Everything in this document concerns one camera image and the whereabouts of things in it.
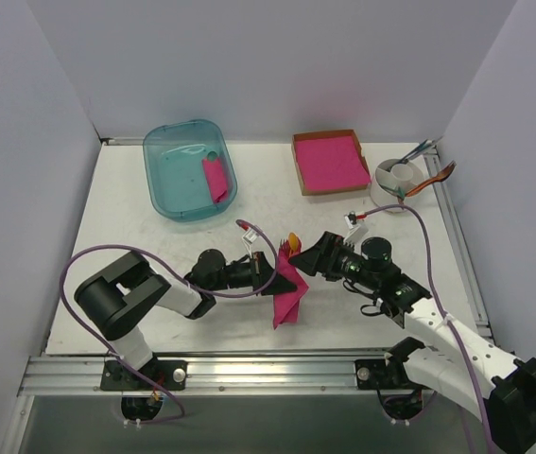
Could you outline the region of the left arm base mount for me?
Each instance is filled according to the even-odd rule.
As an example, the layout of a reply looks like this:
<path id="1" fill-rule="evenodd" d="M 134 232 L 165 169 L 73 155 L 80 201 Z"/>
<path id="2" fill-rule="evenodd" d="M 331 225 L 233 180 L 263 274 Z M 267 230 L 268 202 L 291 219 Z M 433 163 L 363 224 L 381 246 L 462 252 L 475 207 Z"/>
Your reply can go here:
<path id="1" fill-rule="evenodd" d="M 179 421 L 186 411 L 175 392 L 185 390 L 187 369 L 182 359 L 154 357 L 133 372 L 111 359 L 104 362 L 99 390 L 121 395 L 118 409 L 126 423 L 140 427 Z"/>

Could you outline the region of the pink paper napkin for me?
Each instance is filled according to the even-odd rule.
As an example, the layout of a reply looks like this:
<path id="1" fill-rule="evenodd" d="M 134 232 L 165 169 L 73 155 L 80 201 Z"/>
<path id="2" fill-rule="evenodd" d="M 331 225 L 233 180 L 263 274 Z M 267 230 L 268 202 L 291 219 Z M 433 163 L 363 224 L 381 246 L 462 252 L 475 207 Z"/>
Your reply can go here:
<path id="1" fill-rule="evenodd" d="M 281 247 L 278 252 L 277 272 L 296 286 L 273 297 L 272 326 L 277 329 L 283 323 L 296 323 L 299 318 L 301 299 L 308 291 L 308 285 L 295 267 L 289 264 L 286 250 Z"/>

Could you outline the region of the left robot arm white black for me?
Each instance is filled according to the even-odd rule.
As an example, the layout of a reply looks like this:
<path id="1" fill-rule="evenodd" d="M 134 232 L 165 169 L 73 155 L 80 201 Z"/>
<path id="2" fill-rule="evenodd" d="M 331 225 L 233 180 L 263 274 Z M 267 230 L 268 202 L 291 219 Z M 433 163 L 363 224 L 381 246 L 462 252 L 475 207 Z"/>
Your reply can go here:
<path id="1" fill-rule="evenodd" d="M 75 291 L 75 301 L 103 338 L 126 363 L 122 377 L 135 389 L 156 377 L 154 354 L 139 328 L 155 306 L 186 319 L 203 317 L 216 305 L 214 291 L 252 288 L 261 295 L 294 295 L 300 286 L 276 271 L 262 252 L 228 263 L 222 252 L 209 249 L 185 275 L 187 283 L 171 283 L 138 252 L 128 252 Z"/>

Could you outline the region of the orange plastic spoon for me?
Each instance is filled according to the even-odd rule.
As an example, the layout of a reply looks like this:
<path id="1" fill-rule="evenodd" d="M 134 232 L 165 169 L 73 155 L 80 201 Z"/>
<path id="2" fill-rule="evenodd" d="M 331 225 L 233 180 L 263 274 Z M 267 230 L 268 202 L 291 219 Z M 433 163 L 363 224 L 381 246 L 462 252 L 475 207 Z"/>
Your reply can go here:
<path id="1" fill-rule="evenodd" d="M 301 240 L 294 233 L 290 233 L 288 235 L 286 244 L 287 244 L 287 250 L 288 250 L 289 255 L 298 253 L 302 247 Z"/>

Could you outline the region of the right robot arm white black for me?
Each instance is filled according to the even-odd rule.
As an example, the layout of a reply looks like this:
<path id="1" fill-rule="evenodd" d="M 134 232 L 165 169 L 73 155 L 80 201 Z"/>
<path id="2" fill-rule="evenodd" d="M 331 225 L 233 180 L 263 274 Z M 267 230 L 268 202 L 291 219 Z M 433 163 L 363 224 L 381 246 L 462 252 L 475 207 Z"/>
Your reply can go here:
<path id="1" fill-rule="evenodd" d="M 536 444 L 536 358 L 523 361 L 499 349 L 441 309 L 435 293 L 392 262 L 386 239 L 370 237 L 357 253 L 342 236 L 326 232 L 289 262 L 309 276 L 368 289 L 380 312 L 405 331 L 384 355 L 390 384 L 428 388 L 458 404 L 506 453 Z"/>

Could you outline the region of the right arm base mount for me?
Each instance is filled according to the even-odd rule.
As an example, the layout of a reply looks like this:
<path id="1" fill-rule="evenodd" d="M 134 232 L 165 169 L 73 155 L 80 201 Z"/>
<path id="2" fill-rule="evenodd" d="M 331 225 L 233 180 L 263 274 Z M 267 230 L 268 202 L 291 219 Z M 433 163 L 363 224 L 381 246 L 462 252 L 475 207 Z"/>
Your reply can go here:
<path id="1" fill-rule="evenodd" d="M 438 394 L 412 382 L 401 365 L 383 358 L 361 358 L 354 362 L 356 387 L 376 393 L 382 412 L 394 426 L 409 427 L 423 417 Z"/>

